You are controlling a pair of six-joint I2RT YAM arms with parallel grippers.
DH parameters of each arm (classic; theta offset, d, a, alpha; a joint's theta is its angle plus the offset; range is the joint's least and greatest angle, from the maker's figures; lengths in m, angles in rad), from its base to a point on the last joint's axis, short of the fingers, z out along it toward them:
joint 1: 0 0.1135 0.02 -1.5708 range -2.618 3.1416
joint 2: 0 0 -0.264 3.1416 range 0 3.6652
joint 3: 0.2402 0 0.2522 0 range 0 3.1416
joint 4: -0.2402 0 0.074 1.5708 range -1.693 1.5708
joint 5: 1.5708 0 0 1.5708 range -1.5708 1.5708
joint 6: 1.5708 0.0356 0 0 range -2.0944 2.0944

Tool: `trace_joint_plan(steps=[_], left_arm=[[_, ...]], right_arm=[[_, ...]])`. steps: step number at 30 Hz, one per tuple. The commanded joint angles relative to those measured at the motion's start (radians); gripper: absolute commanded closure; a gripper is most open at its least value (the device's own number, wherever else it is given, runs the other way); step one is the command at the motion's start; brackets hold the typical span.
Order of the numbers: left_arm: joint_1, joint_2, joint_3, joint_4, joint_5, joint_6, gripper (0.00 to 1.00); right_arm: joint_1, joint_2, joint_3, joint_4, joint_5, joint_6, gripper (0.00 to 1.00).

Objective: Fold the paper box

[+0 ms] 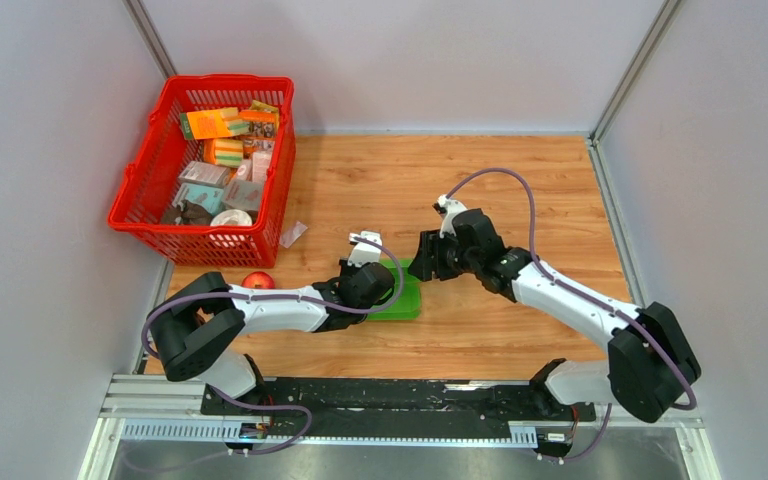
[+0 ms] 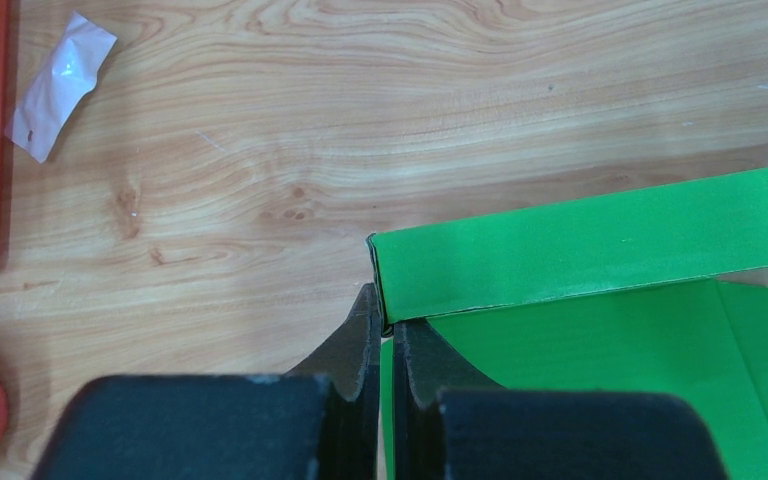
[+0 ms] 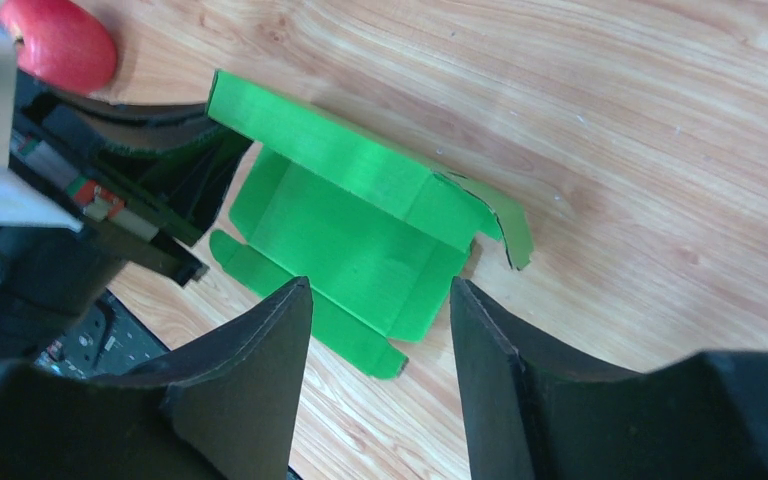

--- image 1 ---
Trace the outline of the green paper box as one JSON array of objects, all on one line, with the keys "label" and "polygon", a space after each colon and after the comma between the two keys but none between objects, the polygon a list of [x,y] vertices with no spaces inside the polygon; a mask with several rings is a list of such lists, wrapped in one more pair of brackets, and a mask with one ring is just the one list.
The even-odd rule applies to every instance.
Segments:
[{"label": "green paper box", "polygon": [[409,259],[400,259],[404,271],[405,286],[402,295],[388,309],[379,313],[369,314],[366,318],[371,322],[411,321],[421,313],[420,280],[408,272]]}]

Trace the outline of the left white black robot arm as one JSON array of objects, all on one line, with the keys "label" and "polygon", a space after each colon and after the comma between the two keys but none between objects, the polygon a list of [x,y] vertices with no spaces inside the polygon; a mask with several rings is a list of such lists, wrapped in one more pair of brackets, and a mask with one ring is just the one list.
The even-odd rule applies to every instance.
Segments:
[{"label": "left white black robot arm", "polygon": [[244,288],[208,272],[149,313],[143,340],[168,381],[197,378],[251,415],[264,405],[266,390],[253,360],[232,351],[238,336],[347,329],[384,309],[401,286],[401,275],[378,262],[295,290]]}]

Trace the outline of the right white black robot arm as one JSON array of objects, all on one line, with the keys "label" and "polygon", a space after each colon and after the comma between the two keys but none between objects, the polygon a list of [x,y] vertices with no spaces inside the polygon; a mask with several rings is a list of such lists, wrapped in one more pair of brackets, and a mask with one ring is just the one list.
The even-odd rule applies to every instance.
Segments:
[{"label": "right white black robot arm", "polygon": [[470,274],[487,291],[548,314],[607,355],[547,363],[531,379],[536,414],[553,419],[569,405],[616,403],[655,423],[671,408],[695,407],[691,390],[701,366],[669,307],[619,301],[566,277],[532,252],[505,245],[480,209],[459,202],[435,209],[441,226],[421,232],[411,275],[446,281]]}]

